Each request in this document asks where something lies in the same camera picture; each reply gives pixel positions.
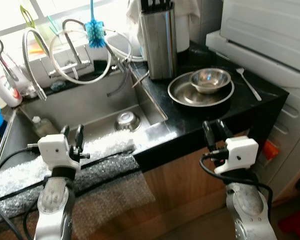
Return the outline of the white red pump soap bottle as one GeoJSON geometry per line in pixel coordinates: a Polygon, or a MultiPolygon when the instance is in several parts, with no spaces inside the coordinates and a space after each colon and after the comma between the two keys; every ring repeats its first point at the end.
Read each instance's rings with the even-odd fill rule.
{"type": "Polygon", "coordinates": [[[10,107],[19,106],[23,98],[19,91],[10,83],[4,71],[0,70],[0,98],[10,107]]]}

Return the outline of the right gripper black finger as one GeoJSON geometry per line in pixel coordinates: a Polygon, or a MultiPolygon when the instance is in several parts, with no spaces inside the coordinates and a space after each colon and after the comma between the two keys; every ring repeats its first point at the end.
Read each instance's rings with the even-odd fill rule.
{"type": "Polygon", "coordinates": [[[203,121],[203,131],[204,131],[204,139],[205,144],[209,151],[216,151],[216,137],[214,135],[214,131],[211,129],[209,121],[203,121]]]}
{"type": "Polygon", "coordinates": [[[216,120],[216,125],[217,125],[219,133],[221,134],[221,139],[224,142],[227,142],[228,139],[233,137],[232,131],[230,130],[230,128],[228,128],[228,126],[221,119],[216,120]]]}

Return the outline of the blue bottle brush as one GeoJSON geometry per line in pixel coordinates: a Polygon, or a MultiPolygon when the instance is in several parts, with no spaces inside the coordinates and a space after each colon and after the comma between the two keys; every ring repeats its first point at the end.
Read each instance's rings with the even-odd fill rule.
{"type": "Polygon", "coordinates": [[[98,21],[95,18],[95,0],[90,0],[90,20],[84,23],[84,29],[90,48],[105,48],[107,46],[104,22],[98,21]]]}

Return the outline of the white appliance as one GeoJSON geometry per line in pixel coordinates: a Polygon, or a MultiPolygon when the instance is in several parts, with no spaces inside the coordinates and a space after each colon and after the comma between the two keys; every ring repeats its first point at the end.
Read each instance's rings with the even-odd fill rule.
{"type": "Polygon", "coordinates": [[[220,29],[205,45],[288,92],[268,142],[278,148],[254,169],[277,204],[300,195],[300,0],[222,0],[220,29]]]}

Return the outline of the chrome gooseneck faucet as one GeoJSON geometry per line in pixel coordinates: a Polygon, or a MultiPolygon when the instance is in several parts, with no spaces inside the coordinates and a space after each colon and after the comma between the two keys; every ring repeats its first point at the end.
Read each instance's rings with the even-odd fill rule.
{"type": "MultiPolygon", "coordinates": [[[[80,30],[80,31],[86,32],[86,28],[85,28],[85,25],[83,22],[80,22],[79,20],[76,20],[76,19],[69,19],[69,18],[65,19],[61,23],[61,29],[63,31],[69,32],[69,30],[67,30],[66,25],[70,22],[77,23],[77,25],[80,25],[79,29],[70,29],[70,30],[77,30],[77,31],[80,30]]],[[[78,80],[79,76],[83,76],[84,74],[88,74],[88,73],[93,73],[93,71],[95,71],[95,67],[93,66],[93,62],[91,61],[91,58],[89,57],[88,51],[86,50],[85,46],[84,46],[84,50],[86,52],[85,58],[82,59],[80,57],[79,53],[77,52],[77,50],[67,32],[64,33],[63,36],[65,37],[65,40],[68,45],[69,60],[67,63],[64,63],[65,65],[60,66],[60,69],[65,74],[76,72],[75,76],[77,77],[76,79],[78,80]]],[[[50,71],[48,73],[48,76],[50,78],[63,77],[57,70],[50,71]]]]}

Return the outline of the wooden base cabinet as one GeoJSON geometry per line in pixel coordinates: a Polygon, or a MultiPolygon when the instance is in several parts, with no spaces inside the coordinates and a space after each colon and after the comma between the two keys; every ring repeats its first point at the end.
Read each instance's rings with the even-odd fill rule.
{"type": "Polygon", "coordinates": [[[79,197],[72,240],[152,240],[220,210],[224,185],[201,169],[206,152],[204,133],[198,130],[137,155],[150,170],[79,197]]]}

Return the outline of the medium steel bowl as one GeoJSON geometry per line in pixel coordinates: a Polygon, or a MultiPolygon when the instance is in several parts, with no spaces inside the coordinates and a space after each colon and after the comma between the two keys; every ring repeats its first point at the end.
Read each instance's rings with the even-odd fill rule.
{"type": "Polygon", "coordinates": [[[189,77],[189,84],[201,94],[213,94],[230,84],[231,74],[221,68],[209,67],[194,71],[189,77]]]}

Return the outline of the clear bubble wrap sheet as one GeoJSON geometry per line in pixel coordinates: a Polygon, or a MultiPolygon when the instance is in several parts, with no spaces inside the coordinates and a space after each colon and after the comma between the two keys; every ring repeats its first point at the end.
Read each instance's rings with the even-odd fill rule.
{"type": "MultiPolygon", "coordinates": [[[[88,142],[90,158],[81,160],[76,176],[77,204],[73,210],[73,236],[88,240],[108,221],[155,201],[139,164],[133,156],[134,140],[127,131],[88,142]]],[[[51,171],[43,159],[23,162],[0,171],[0,209],[20,219],[36,203],[51,171]]]]}

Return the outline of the red plastic stool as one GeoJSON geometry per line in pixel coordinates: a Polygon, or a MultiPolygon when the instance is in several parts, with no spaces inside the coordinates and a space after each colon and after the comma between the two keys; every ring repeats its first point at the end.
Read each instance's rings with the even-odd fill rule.
{"type": "Polygon", "coordinates": [[[300,210],[280,220],[278,227],[283,233],[293,233],[300,240],[300,210]]]}

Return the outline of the green plastic utensil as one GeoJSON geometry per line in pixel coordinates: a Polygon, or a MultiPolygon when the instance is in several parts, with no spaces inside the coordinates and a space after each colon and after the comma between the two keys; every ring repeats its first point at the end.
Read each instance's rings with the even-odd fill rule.
{"type": "Polygon", "coordinates": [[[33,18],[31,13],[21,4],[19,5],[19,10],[22,18],[24,18],[25,25],[29,28],[36,29],[35,18],[33,18]]]}

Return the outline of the stainless steel sink basin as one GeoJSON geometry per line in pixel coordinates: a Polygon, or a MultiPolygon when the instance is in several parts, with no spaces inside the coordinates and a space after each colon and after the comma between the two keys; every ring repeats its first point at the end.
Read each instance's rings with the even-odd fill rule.
{"type": "Polygon", "coordinates": [[[140,83],[134,85],[130,74],[115,73],[96,83],[70,87],[48,94],[47,100],[32,100],[20,105],[12,126],[6,134],[13,149],[36,143],[40,138],[33,129],[32,118],[39,116],[51,121],[57,130],[70,126],[68,141],[74,142],[77,126],[84,126],[84,142],[89,143],[115,133],[117,138],[131,137],[139,153],[171,136],[163,110],[140,83]],[[132,111],[141,118],[134,132],[115,130],[119,114],[132,111]]]}

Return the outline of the small steel cup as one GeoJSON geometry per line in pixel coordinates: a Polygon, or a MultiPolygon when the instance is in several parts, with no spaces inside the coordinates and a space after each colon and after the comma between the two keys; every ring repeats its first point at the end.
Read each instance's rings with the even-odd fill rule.
{"type": "Polygon", "coordinates": [[[34,86],[23,86],[19,89],[19,94],[24,99],[35,99],[38,98],[37,91],[34,86]]]}

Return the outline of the clear plastic bottle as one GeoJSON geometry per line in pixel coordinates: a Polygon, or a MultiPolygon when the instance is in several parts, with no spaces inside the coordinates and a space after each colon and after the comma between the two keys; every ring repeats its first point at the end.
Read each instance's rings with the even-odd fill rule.
{"type": "Polygon", "coordinates": [[[42,138],[47,135],[59,134],[59,130],[52,124],[52,122],[47,118],[41,118],[39,116],[34,116],[32,118],[33,130],[38,137],[42,138]]]}

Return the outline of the flexible steel spring faucet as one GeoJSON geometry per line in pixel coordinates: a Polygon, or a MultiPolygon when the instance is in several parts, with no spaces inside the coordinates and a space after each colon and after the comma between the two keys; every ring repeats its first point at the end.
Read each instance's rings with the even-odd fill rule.
{"type": "Polygon", "coordinates": [[[32,72],[31,64],[29,60],[29,40],[28,36],[29,34],[32,34],[38,41],[41,43],[41,49],[44,51],[45,55],[48,57],[51,56],[49,47],[47,43],[44,41],[43,37],[40,35],[40,32],[38,32],[33,27],[26,27],[24,29],[23,35],[22,35],[22,57],[24,60],[24,66],[26,69],[26,76],[29,79],[29,82],[31,82],[32,87],[35,89],[36,96],[40,98],[42,101],[47,100],[47,94],[45,94],[45,90],[40,86],[40,84],[37,82],[35,75],[32,72]]]}

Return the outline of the steel knife block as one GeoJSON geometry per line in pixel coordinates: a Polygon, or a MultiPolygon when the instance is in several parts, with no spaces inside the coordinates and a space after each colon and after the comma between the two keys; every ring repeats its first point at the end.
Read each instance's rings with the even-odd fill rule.
{"type": "Polygon", "coordinates": [[[148,77],[166,80],[177,73],[175,3],[169,0],[140,0],[140,26],[148,77]]]}

